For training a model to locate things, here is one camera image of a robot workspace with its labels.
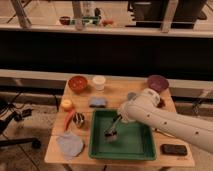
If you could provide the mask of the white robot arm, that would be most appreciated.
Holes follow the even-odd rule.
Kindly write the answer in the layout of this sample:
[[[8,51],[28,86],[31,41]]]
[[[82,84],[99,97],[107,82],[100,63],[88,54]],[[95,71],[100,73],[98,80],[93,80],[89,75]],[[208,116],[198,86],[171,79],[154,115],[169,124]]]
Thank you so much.
[[[159,109],[160,95],[145,88],[118,108],[124,123],[138,121],[213,154],[213,122]]]

